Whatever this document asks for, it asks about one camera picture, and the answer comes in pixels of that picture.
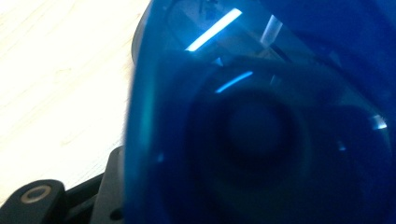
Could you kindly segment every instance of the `screw hole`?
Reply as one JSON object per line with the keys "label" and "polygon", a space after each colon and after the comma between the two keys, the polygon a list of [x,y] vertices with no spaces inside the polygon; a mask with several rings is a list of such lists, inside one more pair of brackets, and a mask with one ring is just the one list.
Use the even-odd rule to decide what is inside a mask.
{"label": "screw hole", "polygon": [[118,220],[123,219],[121,209],[120,209],[120,208],[117,208],[117,209],[115,209],[113,212],[111,212],[110,218],[111,218],[111,220],[113,220],[113,221],[118,221]]}
{"label": "screw hole", "polygon": [[36,203],[44,199],[50,194],[51,187],[47,185],[41,185],[32,189],[29,189],[21,196],[23,203]]}

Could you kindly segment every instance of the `black mount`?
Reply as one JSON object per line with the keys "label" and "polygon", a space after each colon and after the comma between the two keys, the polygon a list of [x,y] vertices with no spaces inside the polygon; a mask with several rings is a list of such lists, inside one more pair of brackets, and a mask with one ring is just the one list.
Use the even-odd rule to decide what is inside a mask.
{"label": "black mount", "polygon": [[38,180],[16,190],[0,209],[7,224],[110,224],[123,223],[119,159],[114,149],[106,170],[68,191],[57,180]]}

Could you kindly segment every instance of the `blue plastic cover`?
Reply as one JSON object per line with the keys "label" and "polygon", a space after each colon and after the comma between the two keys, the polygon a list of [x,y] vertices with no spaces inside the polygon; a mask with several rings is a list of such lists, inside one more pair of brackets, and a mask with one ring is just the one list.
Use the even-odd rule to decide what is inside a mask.
{"label": "blue plastic cover", "polygon": [[154,0],[126,223],[395,223],[396,4]]}

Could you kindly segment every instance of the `wooden surface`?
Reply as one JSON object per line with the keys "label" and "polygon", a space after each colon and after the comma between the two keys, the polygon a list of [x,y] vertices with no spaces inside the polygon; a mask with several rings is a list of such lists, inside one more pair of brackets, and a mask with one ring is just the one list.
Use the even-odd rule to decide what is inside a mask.
{"label": "wooden surface", "polygon": [[0,205],[102,173],[121,145],[130,47],[148,0],[0,0]]}

